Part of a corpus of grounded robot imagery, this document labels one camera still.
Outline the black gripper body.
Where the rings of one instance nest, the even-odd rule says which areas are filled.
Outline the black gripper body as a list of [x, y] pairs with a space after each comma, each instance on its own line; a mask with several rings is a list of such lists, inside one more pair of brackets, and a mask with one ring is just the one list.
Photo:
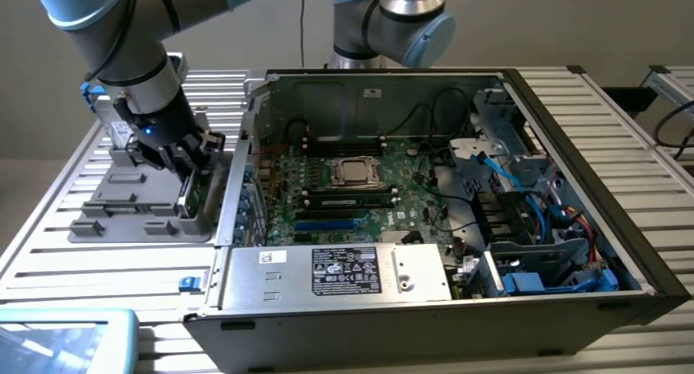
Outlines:
[[198, 125], [189, 99], [181, 88], [167, 105], [146, 114], [137, 114], [126, 96], [115, 99], [115, 110], [129, 124], [131, 135], [125, 146], [135, 149], [146, 146], [151, 150], [182, 144], [183, 149], [202, 151], [210, 148], [204, 128]]

